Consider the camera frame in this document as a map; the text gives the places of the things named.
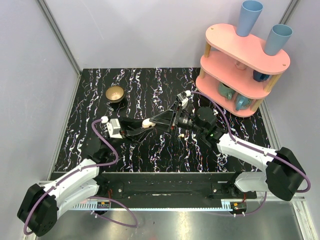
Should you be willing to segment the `pink three-tier shelf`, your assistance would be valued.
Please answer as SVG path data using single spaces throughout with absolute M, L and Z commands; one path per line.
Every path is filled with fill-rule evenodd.
M 233 115 L 242 118 L 252 116 L 290 66 L 289 55 L 283 49 L 275 56 L 267 55 L 264 52 L 265 40 L 253 34 L 238 36 L 236 27 L 227 23 L 210 26 L 205 31 L 205 40 L 200 74 L 195 81 L 196 88 Z M 236 61 L 245 64 L 247 68 L 237 69 Z M 253 70 L 270 77 L 266 81 L 257 82 L 253 79 Z M 219 83 L 235 90 L 231 100 L 219 94 Z M 247 109 L 236 111 L 235 100 L 238 94 L 252 99 Z

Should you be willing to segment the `teal mug right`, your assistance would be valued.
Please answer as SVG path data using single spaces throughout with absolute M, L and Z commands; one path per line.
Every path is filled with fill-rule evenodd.
M 238 94 L 235 99 L 235 110 L 246 110 L 252 103 L 252 99 Z

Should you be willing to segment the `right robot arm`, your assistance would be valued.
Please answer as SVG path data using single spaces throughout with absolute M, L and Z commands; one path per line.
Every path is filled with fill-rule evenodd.
M 192 130 L 210 148 L 240 159 L 258 168 L 258 172 L 238 173 L 227 185 L 228 195 L 239 198 L 246 192 L 271 192 L 284 201 L 290 201 L 304 180 L 305 171 L 294 153 L 282 147 L 264 148 L 236 138 L 218 127 L 217 118 L 210 107 L 200 107 L 195 116 L 188 114 L 176 101 L 170 109 L 145 119 L 144 128 L 156 127 L 164 131 L 176 128 Z

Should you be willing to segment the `aluminium rail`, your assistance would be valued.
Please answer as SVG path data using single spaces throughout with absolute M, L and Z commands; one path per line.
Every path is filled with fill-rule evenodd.
M 70 210 L 114 210 L 119 209 L 121 204 L 132 211 L 205 211 L 205 212 L 236 212 L 245 213 L 247 201 L 263 200 L 263 193 L 256 192 L 255 199 L 213 199 L 199 195 L 123 195 L 113 193 L 109 188 L 108 181 L 101 183 L 102 189 L 97 193 L 98 198 L 87 198 Z

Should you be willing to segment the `blue cup right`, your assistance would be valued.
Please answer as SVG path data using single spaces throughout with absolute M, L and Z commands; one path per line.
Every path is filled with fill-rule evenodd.
M 275 56 L 284 47 L 292 34 L 293 30 L 288 25 L 274 25 L 265 42 L 264 53 L 269 56 Z

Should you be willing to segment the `pink small cup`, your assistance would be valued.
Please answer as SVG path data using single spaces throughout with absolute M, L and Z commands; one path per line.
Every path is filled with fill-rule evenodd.
M 239 70 L 245 70 L 247 68 L 247 66 L 240 61 L 235 62 L 235 67 Z

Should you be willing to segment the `teal mug left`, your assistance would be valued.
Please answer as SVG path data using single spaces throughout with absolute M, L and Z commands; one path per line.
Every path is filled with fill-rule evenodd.
M 227 100 L 231 100 L 236 91 L 230 88 L 229 86 L 225 85 L 224 83 L 220 82 L 218 85 L 218 93 Z

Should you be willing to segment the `blue cup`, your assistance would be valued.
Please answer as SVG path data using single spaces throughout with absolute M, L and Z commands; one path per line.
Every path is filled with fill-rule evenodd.
M 274 25 L 265 42 L 264 53 L 269 56 L 275 56 L 284 47 L 292 34 L 293 30 L 288 25 Z
M 259 18 L 264 6 L 257 0 L 245 0 L 240 9 L 236 34 L 247 37 Z

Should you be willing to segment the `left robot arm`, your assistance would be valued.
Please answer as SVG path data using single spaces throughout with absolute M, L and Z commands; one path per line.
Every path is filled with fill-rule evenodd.
M 66 211 L 84 199 L 103 198 L 108 193 L 106 183 L 97 177 L 106 167 L 119 161 L 117 150 L 97 131 L 96 124 L 107 126 L 109 137 L 122 140 L 140 136 L 155 127 L 149 119 L 119 119 L 103 116 L 92 122 L 93 132 L 112 151 L 115 159 L 107 160 L 97 153 L 85 158 L 77 167 L 45 186 L 32 185 L 26 192 L 17 216 L 24 223 L 23 233 L 38 237 L 45 235 Z

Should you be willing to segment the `dark blue mug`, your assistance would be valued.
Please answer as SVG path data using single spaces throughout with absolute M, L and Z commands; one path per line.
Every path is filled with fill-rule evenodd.
M 270 77 L 269 74 L 261 73 L 256 70 L 253 70 L 252 76 L 253 76 L 253 79 L 257 82 L 264 82 L 268 80 L 268 78 Z

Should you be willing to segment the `gold bowl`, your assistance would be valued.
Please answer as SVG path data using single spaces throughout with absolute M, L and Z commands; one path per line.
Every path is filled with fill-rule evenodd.
M 121 86 L 114 85 L 106 90 L 105 96 L 109 102 L 119 103 L 124 99 L 125 91 Z

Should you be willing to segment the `beige earbud charging case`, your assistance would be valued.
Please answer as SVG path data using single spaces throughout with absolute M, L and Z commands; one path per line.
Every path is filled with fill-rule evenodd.
M 146 118 L 142 121 L 142 128 L 147 129 L 147 128 L 152 128 L 156 124 L 154 122 L 151 122 L 149 118 Z

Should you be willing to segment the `blue cup rear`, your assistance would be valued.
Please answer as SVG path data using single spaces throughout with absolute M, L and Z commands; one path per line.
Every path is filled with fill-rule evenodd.
M 247 37 L 259 18 L 264 6 L 257 0 L 245 0 L 240 9 L 236 34 Z

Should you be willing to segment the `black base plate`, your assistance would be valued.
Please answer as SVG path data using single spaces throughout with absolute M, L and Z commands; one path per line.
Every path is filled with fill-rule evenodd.
M 255 191 L 235 186 L 236 172 L 106 172 L 102 174 L 114 194 L 163 196 L 197 195 L 212 199 L 255 199 Z

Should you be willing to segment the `teal mug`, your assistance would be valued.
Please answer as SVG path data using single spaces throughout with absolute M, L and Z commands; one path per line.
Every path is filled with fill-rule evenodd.
M 235 110 L 246 110 L 252 103 L 252 99 L 238 94 L 235 99 Z
M 236 91 L 230 88 L 229 86 L 225 85 L 224 83 L 220 82 L 218 85 L 218 93 L 227 100 L 231 100 Z

